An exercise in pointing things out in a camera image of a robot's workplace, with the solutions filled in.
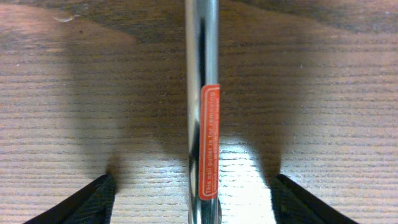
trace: wooden table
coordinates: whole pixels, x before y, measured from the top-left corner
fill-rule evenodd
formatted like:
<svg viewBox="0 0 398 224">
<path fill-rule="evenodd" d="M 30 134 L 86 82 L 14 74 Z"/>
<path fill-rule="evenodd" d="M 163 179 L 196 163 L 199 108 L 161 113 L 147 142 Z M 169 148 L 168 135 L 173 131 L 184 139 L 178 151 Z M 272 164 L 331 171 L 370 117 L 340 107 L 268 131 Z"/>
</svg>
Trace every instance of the wooden table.
<svg viewBox="0 0 398 224">
<path fill-rule="evenodd" d="M 398 1 L 220 9 L 224 223 L 274 223 L 278 172 L 357 222 L 398 223 Z M 183 1 L 2 0 L 0 21 L 0 223 L 106 169 L 112 223 L 186 223 Z"/>
</svg>

